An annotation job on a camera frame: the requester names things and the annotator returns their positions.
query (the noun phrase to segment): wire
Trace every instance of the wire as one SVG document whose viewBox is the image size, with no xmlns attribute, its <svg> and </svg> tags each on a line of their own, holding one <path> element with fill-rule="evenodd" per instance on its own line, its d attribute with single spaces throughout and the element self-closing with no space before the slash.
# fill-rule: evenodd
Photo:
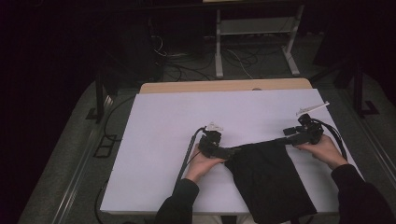
<svg viewBox="0 0 396 224">
<path fill-rule="evenodd" d="M 288 21 L 289 21 L 289 18 L 290 18 L 290 17 L 288 17 L 288 19 L 285 21 L 285 23 L 283 24 L 282 28 L 280 28 L 280 29 L 277 31 L 277 34 L 279 34 L 279 33 L 283 30 L 283 28 L 285 28 L 286 24 L 287 24 Z"/>
<path fill-rule="evenodd" d="M 182 66 L 182 65 L 178 65 L 178 64 L 175 64 L 175 63 L 167 63 L 167 64 L 170 65 L 170 66 L 173 66 L 173 67 L 183 68 L 183 69 L 198 73 L 199 75 L 205 77 L 207 80 L 209 80 L 209 81 L 211 80 L 209 78 L 209 77 L 211 77 L 210 75 L 206 75 L 206 74 L 204 74 L 204 73 L 202 73 L 202 72 L 200 72 L 200 71 L 198 71 L 196 69 L 188 68 L 188 67 L 185 67 L 185 66 Z"/>
<path fill-rule="evenodd" d="M 208 54 L 208 53 L 212 53 L 213 52 L 213 50 L 212 49 L 208 49 L 204 54 Z M 186 55 L 182 55 L 182 56 L 172 56 L 172 55 L 169 55 L 168 56 L 168 61 L 170 62 L 170 63 L 189 63 L 189 62 L 195 62 L 195 61 L 197 61 L 197 60 L 199 60 L 199 59 L 201 59 L 203 57 L 203 55 L 202 54 L 186 54 Z"/>
<path fill-rule="evenodd" d="M 185 67 L 185 66 L 183 66 L 183 65 L 177 64 L 177 62 L 170 62 L 169 64 L 177 65 L 177 66 L 180 66 L 180 67 L 183 67 L 183 68 L 187 68 L 187 69 L 190 69 L 190 70 L 204 70 L 204 69 L 208 68 L 208 67 L 210 66 L 210 64 L 213 63 L 213 59 L 214 59 L 214 58 L 215 58 L 215 55 L 213 54 L 213 55 L 210 57 L 209 63 L 208 63 L 207 65 L 205 65 L 204 67 L 200 67 L 200 68 L 187 68 L 187 67 Z"/>
<path fill-rule="evenodd" d="M 238 55 L 236 55 L 233 51 L 227 49 L 228 51 L 230 51 L 233 55 L 235 55 L 235 57 L 239 60 L 239 63 L 241 64 L 242 69 L 245 71 L 245 73 L 251 78 L 254 79 L 248 72 L 247 70 L 245 70 L 244 65 L 242 65 L 241 60 L 239 59 Z"/>
<path fill-rule="evenodd" d="M 130 100 L 132 100 L 132 99 L 134 99 L 134 98 L 135 98 L 135 96 L 129 97 L 128 99 L 122 101 L 119 105 L 117 105 L 116 107 L 114 107 L 114 109 L 112 109 L 112 110 L 110 111 L 110 114 L 109 114 L 108 117 L 107 117 L 107 120 L 106 120 L 106 123 L 105 123 L 105 127 L 104 127 L 104 136 L 105 136 L 105 138 L 107 138 L 108 140 L 113 141 L 113 142 L 120 142 L 120 141 L 122 141 L 122 139 L 115 139 L 115 138 L 110 137 L 110 136 L 107 134 L 107 132 L 106 132 L 107 124 L 108 124 L 108 121 L 110 120 L 111 115 L 114 113 L 114 111 L 116 111 L 121 105 L 125 104 L 126 102 L 128 102 L 128 101 L 130 101 Z"/>
<path fill-rule="evenodd" d="M 152 35 L 151 37 L 156 37 L 156 38 L 160 39 L 160 43 L 161 43 L 160 47 L 158 49 L 155 49 L 154 51 L 163 57 L 168 56 L 168 53 L 166 53 L 166 51 L 163 50 L 163 52 L 160 52 L 160 50 L 163 48 L 163 39 L 158 35 Z"/>
<path fill-rule="evenodd" d="M 259 58 L 257 57 L 257 55 L 258 55 L 258 53 L 260 52 L 260 50 L 261 50 L 261 49 L 257 49 L 256 52 L 252 53 L 252 52 L 250 52 L 250 51 L 248 51 L 248 50 L 246 50 L 246 49 L 239 49 L 239 51 L 248 54 L 247 57 L 240 57 L 240 59 L 241 59 L 242 61 L 246 60 L 246 61 L 248 61 L 248 62 L 251 63 L 251 64 L 257 63 L 257 62 L 259 61 Z M 248 60 L 249 58 L 253 58 L 253 59 L 254 59 L 254 62 L 252 63 L 251 61 L 249 61 L 249 60 Z"/>
<path fill-rule="evenodd" d="M 182 76 L 183 76 L 183 74 L 184 75 L 186 75 L 186 73 L 185 72 L 183 72 L 183 71 L 181 71 L 181 69 L 180 68 L 178 68 L 178 67 L 175 67 L 177 70 L 178 70 L 178 72 L 179 72 L 179 75 L 178 75 L 178 77 L 172 77 L 171 75 L 169 75 L 168 73 L 168 76 L 169 77 L 172 77 L 172 78 L 174 78 L 175 79 L 175 82 L 178 82 L 178 81 L 180 81 L 181 79 L 184 79 L 184 78 L 182 78 Z"/>
<path fill-rule="evenodd" d="M 105 186 L 107 185 L 108 180 L 105 181 L 105 183 L 103 184 L 103 186 L 99 189 L 99 192 L 96 194 L 96 198 L 95 198 L 95 203 L 93 205 L 93 212 L 95 213 L 95 217 L 96 220 L 100 223 L 100 224 L 104 224 L 103 221 L 99 218 L 99 214 L 98 214 L 98 208 L 97 208 L 97 204 L 99 201 L 99 195 L 102 192 L 102 190 L 105 188 Z"/>
<path fill-rule="evenodd" d="M 187 167 L 187 164 L 188 164 L 188 159 L 189 159 L 189 157 L 190 157 L 191 150 L 192 150 L 192 146 L 194 145 L 194 142 L 195 142 L 195 139 L 196 139 L 196 137 L 197 137 L 197 134 L 198 134 L 198 132 L 204 131 L 204 130 L 205 130 L 205 127 L 198 129 L 198 130 L 195 132 L 195 134 L 192 136 L 191 140 L 190 140 L 190 144 L 189 144 L 189 147 L 187 148 L 186 156 L 184 157 L 184 161 L 183 161 L 183 163 L 181 164 L 180 171 L 178 172 L 178 175 L 177 175 L 177 179 L 176 179 L 176 183 L 175 183 L 175 187 L 174 187 L 173 193 L 174 193 L 175 190 L 176 190 L 176 187 L 177 187 L 177 185 L 178 185 L 178 182 L 180 182 L 180 179 L 181 179 L 181 176 L 182 176 L 183 173 L 184 173 L 184 170 L 186 170 L 186 167 Z"/>
<path fill-rule="evenodd" d="M 249 68 L 251 65 L 257 63 L 257 61 L 258 61 L 258 59 L 256 59 L 256 62 L 251 62 L 251 61 L 248 60 L 249 57 L 246 57 L 245 59 L 239 57 L 239 59 L 238 59 L 238 58 L 235 57 L 235 55 L 232 54 L 228 49 L 223 50 L 221 53 L 222 53 L 222 56 L 223 56 L 222 58 L 223 58 L 225 61 L 227 61 L 227 63 L 229 63 L 230 65 L 232 65 L 232 66 L 234 66 L 234 67 L 238 67 L 238 68 L 241 67 L 241 63 L 244 64 L 244 67 L 245 67 L 245 68 Z M 232 62 L 228 59 L 228 57 L 229 57 L 231 60 L 234 60 L 234 61 L 238 62 L 239 64 L 234 64 L 234 63 L 232 63 Z"/>
<path fill-rule="evenodd" d="M 201 153 L 201 151 L 199 151 L 197 154 L 195 154 L 190 160 L 189 160 L 189 162 L 187 162 L 187 164 L 190 164 L 190 162 L 196 157 L 196 156 L 198 156 L 198 154 L 200 154 Z"/>
<path fill-rule="evenodd" d="M 178 77 L 174 77 L 174 76 L 170 75 L 168 72 L 165 72 L 165 74 L 168 75 L 169 77 L 171 77 L 172 79 L 174 79 L 175 82 L 179 82 L 180 80 L 185 80 L 185 78 L 181 77 L 182 71 L 179 72 Z"/>
<path fill-rule="evenodd" d="M 335 141 L 337 142 L 337 145 L 340 147 L 341 154 L 343 155 L 344 159 L 346 159 L 346 161 L 347 161 L 347 152 L 346 152 L 346 150 L 344 148 L 343 140 L 341 138 L 341 134 L 336 129 L 334 129 L 334 127 L 332 125 L 330 125 L 330 124 L 327 124 L 327 123 L 325 123 L 325 122 L 323 122 L 321 120 L 318 120 L 318 119 L 312 119 L 312 120 L 317 122 L 317 123 L 320 123 L 321 125 L 325 126 L 329 130 L 329 132 L 335 138 Z"/>
</svg>

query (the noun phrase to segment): white board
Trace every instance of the white board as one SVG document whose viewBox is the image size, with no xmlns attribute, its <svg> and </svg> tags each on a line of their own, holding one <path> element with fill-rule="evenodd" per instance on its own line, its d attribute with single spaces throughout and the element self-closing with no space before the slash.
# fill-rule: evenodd
<svg viewBox="0 0 396 224">
<path fill-rule="evenodd" d="M 111 214 L 156 213 L 172 194 L 191 137 L 211 121 L 224 128 L 220 145 L 236 147 L 284 137 L 283 129 L 300 125 L 296 112 L 320 104 L 315 89 L 138 94 L 100 209 Z M 326 107 L 309 115 L 336 128 Z M 307 152 L 291 146 L 287 151 L 318 212 L 337 212 L 338 190 L 330 168 Z M 355 165 L 347 147 L 346 152 Z M 199 188 L 194 213 L 248 213 L 223 164 L 205 175 Z"/>
</svg>

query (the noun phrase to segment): black sleeve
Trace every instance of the black sleeve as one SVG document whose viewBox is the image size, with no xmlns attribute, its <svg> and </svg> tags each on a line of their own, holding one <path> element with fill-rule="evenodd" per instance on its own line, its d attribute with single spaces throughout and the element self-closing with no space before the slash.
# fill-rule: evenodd
<svg viewBox="0 0 396 224">
<path fill-rule="evenodd" d="M 189 179 L 178 183 L 174 194 L 167 198 L 155 217 L 155 224 L 190 224 L 192 205 L 198 195 L 198 186 Z"/>
<path fill-rule="evenodd" d="M 340 203 L 340 224 L 396 223 L 390 207 L 378 189 L 365 182 L 353 165 L 341 165 L 332 171 Z"/>
</svg>

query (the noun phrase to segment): human hand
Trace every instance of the human hand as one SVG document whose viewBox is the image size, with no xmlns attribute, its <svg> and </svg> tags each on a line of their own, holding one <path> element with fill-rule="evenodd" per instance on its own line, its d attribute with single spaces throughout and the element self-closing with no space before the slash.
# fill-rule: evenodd
<svg viewBox="0 0 396 224">
<path fill-rule="evenodd" d="M 207 158 L 198 149 L 198 144 L 195 145 L 194 151 L 191 153 L 190 160 L 189 170 L 187 171 L 185 178 L 193 181 L 194 183 L 198 183 L 201 176 L 209 172 L 213 166 L 218 163 L 225 162 L 224 159 Z"/>
<path fill-rule="evenodd" d="M 309 151 L 314 158 L 325 162 L 332 170 L 340 165 L 348 164 L 337 147 L 335 147 L 332 139 L 326 134 L 321 136 L 320 141 L 316 145 L 301 144 L 295 147 Z"/>
</svg>

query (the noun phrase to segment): white table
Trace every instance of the white table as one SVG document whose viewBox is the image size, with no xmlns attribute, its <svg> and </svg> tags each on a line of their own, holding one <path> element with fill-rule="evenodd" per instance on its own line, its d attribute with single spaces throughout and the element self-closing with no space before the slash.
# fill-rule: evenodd
<svg viewBox="0 0 396 224">
<path fill-rule="evenodd" d="M 320 104 L 323 100 L 315 89 L 138 94 L 100 209 L 110 214 L 155 214 L 172 193 L 191 136 L 210 121 L 224 128 L 220 145 L 235 147 L 283 137 L 283 129 L 300 125 L 300 108 Z M 310 116 L 335 127 L 327 108 Z M 287 151 L 318 212 L 337 212 L 337 187 L 327 165 L 291 146 Z M 202 178 L 199 187 L 195 214 L 248 213 L 223 164 Z"/>
<path fill-rule="evenodd" d="M 222 0 L 204 0 L 207 2 L 221 2 Z M 295 77 L 300 75 L 297 64 L 291 55 L 291 48 L 294 44 L 294 39 L 297 36 L 297 30 L 300 25 L 300 20 L 303 15 L 304 5 L 297 8 L 294 17 L 281 18 L 260 18 L 260 19 L 244 19 L 244 20 L 222 20 L 220 12 L 217 11 L 216 18 L 216 77 L 223 78 L 222 61 L 221 61 L 221 44 L 220 39 L 222 35 L 245 35 L 245 34 L 279 34 L 290 33 L 289 40 L 286 47 L 282 49 L 286 62 L 289 65 L 291 74 Z"/>
</svg>

